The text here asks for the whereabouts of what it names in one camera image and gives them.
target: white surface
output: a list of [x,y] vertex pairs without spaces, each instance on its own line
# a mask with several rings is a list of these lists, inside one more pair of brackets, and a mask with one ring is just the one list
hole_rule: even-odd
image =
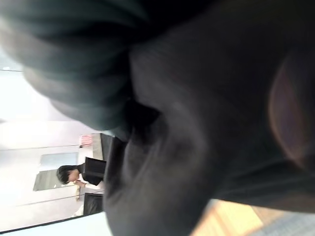
[[95,130],[77,121],[17,121],[0,124],[0,150],[79,145]]
[[72,120],[35,91],[21,72],[0,71],[0,119],[6,121]]
[[5,236],[111,236],[105,213],[4,234]]

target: black jacket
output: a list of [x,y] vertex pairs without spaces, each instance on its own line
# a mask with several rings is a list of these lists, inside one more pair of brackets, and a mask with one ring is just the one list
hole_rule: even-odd
[[[0,40],[60,111],[132,128],[107,162],[113,234],[186,236],[211,198],[314,211],[314,175],[301,165],[313,154],[314,7],[1,0]],[[159,116],[139,122],[148,112],[128,101]]]

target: sleeve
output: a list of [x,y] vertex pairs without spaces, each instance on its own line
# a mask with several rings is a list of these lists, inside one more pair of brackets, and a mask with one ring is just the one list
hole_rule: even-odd
[[91,183],[86,183],[86,184],[85,184],[85,187],[86,187],[86,188],[90,188],[90,189],[95,189],[95,190],[100,189],[100,186],[99,186],[99,185],[93,185],[93,184],[91,184]]
[[191,7],[179,7],[190,2],[2,0],[0,42],[60,112],[127,138],[129,48],[190,15]]

